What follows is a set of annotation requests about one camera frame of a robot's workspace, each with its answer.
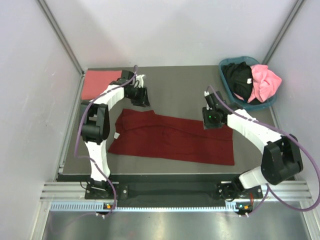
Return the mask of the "dark red t-shirt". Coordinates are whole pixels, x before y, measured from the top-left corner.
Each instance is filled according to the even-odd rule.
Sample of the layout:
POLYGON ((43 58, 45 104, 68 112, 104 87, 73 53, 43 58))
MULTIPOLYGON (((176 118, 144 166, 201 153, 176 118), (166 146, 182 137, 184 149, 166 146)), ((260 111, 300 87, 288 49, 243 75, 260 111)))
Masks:
POLYGON ((124 109, 115 123, 118 137, 108 152, 234 166, 233 131, 227 126, 204 129, 202 121, 124 109))

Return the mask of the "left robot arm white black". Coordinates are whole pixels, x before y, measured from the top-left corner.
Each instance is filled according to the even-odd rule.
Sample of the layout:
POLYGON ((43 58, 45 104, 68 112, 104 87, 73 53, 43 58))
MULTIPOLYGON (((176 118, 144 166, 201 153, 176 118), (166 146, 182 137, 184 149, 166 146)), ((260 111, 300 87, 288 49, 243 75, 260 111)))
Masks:
POLYGON ((138 107, 150 106, 146 75, 133 71, 89 70, 84 79, 79 108, 76 141, 83 140, 88 151, 91 174, 87 180, 86 199, 115 199, 107 160, 107 139, 110 134, 110 110, 123 99, 138 107))

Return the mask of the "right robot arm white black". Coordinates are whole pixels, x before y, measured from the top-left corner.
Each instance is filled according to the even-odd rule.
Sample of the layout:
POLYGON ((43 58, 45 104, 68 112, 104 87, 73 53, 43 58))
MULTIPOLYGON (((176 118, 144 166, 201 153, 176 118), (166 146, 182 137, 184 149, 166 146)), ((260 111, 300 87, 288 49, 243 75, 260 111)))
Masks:
POLYGON ((262 154, 260 166, 239 174, 230 183, 217 185, 221 198, 229 202, 238 197, 245 198, 255 187, 278 185, 303 170, 301 152, 293 135, 285 136, 262 125, 236 103, 226 104, 219 91, 206 91, 204 98, 207 102, 202 108, 205 129, 229 127, 249 140, 262 154))

